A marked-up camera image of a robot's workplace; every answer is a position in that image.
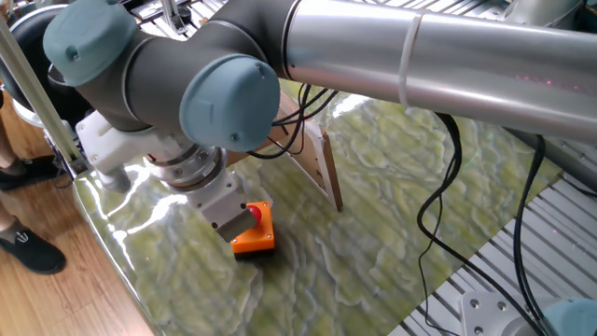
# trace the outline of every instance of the white logo on shoe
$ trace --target white logo on shoe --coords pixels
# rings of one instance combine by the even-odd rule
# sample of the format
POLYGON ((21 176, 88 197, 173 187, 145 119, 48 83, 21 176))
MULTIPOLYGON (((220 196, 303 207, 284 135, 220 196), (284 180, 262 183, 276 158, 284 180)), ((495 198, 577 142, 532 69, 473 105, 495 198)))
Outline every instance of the white logo on shoe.
POLYGON ((17 240, 21 243, 26 243, 29 240, 29 237, 27 237, 27 233, 17 232, 17 240))

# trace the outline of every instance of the silver metal tube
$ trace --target silver metal tube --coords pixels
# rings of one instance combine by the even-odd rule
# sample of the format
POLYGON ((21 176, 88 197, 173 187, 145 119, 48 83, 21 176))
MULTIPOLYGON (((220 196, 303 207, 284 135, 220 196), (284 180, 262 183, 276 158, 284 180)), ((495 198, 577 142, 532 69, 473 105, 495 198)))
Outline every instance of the silver metal tube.
POLYGON ((597 35, 302 0, 285 47, 296 81, 597 144, 597 35))
POLYGON ((168 25, 178 34, 186 33, 187 27, 180 18, 176 0, 161 0, 161 6, 163 7, 163 17, 168 25))

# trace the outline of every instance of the screw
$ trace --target screw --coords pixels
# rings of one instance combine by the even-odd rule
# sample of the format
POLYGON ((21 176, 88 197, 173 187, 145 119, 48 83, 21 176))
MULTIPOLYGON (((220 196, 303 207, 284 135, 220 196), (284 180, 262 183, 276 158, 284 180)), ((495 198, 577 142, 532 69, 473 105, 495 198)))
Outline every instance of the screw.
POLYGON ((265 75, 263 74, 263 68, 260 64, 257 65, 257 71, 261 74, 261 78, 265 78, 265 75))
POLYGON ((66 57, 68 57, 71 61, 76 61, 79 59, 78 50, 76 50, 75 46, 69 46, 66 48, 66 57))

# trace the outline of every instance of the light blue joint cap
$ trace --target light blue joint cap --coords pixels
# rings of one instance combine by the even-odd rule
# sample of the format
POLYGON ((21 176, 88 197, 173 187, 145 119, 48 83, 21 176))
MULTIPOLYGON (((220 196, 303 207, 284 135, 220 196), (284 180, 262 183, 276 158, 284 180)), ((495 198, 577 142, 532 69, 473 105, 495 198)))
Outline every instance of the light blue joint cap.
POLYGON ((44 51, 70 86, 98 77, 129 45, 134 18, 117 0, 77 0, 44 34, 44 51))
POLYGON ((550 305, 545 317, 558 335, 588 335, 597 332, 597 301, 569 299, 550 305))
POLYGON ((233 54, 203 68, 180 104, 185 135, 205 146, 245 152, 263 144, 280 105, 280 83, 269 65, 233 54))

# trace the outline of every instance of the robotic arm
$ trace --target robotic arm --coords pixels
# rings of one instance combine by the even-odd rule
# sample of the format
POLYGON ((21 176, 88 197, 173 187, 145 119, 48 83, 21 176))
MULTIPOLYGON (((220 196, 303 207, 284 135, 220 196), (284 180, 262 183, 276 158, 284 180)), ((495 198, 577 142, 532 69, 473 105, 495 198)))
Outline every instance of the robotic arm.
POLYGON ((254 221, 220 148, 265 141, 278 77, 597 140, 595 35, 340 0, 230 0, 180 42, 137 30, 116 0, 78 0, 44 49, 99 111, 77 132, 103 181, 125 186, 122 163, 147 154, 170 188, 217 214, 227 241, 254 221))

